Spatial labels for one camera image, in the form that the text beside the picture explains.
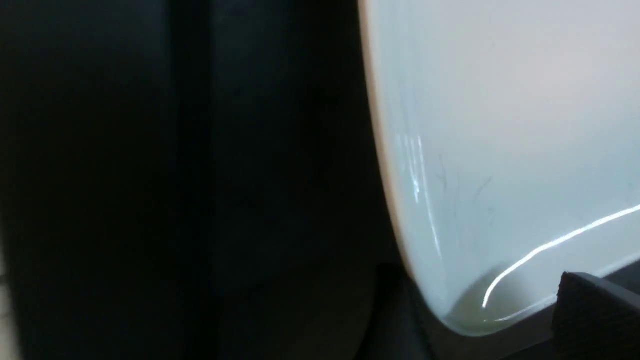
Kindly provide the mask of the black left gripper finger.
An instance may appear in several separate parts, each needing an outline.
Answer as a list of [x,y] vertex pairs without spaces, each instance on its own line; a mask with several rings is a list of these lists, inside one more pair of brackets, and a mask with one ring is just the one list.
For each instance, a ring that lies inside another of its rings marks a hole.
[[639,294],[585,272],[564,272],[551,321],[558,360],[638,360]]

